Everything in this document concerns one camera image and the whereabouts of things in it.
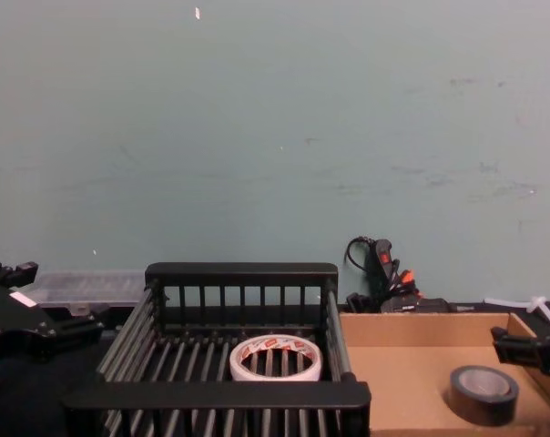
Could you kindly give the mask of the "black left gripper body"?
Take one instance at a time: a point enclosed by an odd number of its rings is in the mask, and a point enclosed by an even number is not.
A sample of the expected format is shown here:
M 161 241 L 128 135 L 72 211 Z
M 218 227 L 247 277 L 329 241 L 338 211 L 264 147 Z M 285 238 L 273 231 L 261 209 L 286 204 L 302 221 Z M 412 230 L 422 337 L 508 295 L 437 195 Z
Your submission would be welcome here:
M 34 300 L 0 286 L 0 359 L 29 351 L 50 336 L 54 325 Z

